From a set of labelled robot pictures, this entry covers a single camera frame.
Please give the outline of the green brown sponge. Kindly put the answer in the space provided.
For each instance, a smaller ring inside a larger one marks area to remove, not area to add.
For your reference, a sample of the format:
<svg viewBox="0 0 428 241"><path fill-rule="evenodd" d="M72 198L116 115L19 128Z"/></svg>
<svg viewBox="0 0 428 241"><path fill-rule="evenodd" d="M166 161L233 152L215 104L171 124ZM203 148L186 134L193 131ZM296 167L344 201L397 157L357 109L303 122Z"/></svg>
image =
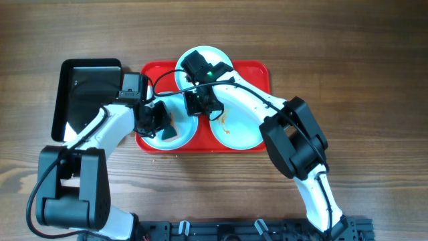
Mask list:
<svg viewBox="0 0 428 241"><path fill-rule="evenodd" d="M173 125L168 125L163 130L161 140L162 141L172 141L178 137L178 130Z"/></svg>

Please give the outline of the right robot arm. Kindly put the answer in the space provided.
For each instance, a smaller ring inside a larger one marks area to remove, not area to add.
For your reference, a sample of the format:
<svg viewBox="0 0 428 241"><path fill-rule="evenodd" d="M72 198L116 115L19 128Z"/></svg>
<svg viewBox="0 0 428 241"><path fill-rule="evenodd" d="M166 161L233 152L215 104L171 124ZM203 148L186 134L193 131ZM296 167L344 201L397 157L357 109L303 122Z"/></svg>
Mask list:
<svg viewBox="0 0 428 241"><path fill-rule="evenodd" d="M338 238L346 222L327 178L328 142L306 102L259 89L238 73L224 52L211 46L188 50L177 67L186 73L176 83L190 113L209 115L228 103L254 119L271 162L297 185L309 223L325 240Z"/></svg>

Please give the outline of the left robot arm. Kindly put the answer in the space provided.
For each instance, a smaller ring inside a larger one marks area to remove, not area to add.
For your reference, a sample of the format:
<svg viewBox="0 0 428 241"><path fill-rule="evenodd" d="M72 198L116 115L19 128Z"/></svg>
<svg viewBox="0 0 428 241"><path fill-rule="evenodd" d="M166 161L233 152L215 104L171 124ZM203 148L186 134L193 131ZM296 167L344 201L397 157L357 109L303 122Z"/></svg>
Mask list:
<svg viewBox="0 0 428 241"><path fill-rule="evenodd" d="M119 83L81 81L67 93L82 96L93 115L62 146L44 147L37 183L26 207L28 228L37 236L80 240L148 240L136 214L111 204L107 160L121 140L135 132L155 137L167 127L163 103L155 104L152 80L139 73Z"/></svg>

